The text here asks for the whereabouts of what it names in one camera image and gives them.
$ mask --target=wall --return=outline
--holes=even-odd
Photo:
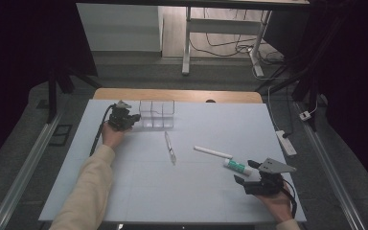
[[[161,7],[107,4],[77,4],[77,7],[91,51],[161,51]]]

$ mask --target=glue stick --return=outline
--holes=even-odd
[[[225,159],[223,162],[223,165],[239,173],[243,173],[246,175],[252,174],[252,168],[245,166],[243,164],[240,164],[233,160]]]

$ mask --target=white table surface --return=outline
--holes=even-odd
[[[39,220],[53,220],[77,181],[108,106],[118,101],[91,100]],[[139,113],[139,102],[130,114]],[[177,162],[172,164],[164,131]],[[117,148],[114,183],[104,221],[118,223],[250,224],[274,219],[253,195],[234,180],[259,180],[223,167],[223,158],[194,146],[232,154],[233,160],[263,163],[267,157],[286,162],[263,103],[175,103],[173,128],[144,128],[136,123]],[[283,177],[291,184],[289,173]],[[298,204],[296,220],[306,221]]]

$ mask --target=plug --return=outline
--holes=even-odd
[[[300,113],[300,118],[303,121],[307,121],[310,117],[311,117],[311,115],[309,114],[308,111]]]

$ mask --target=transparent compartment box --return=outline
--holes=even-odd
[[[141,100],[143,127],[174,127],[174,101]]]

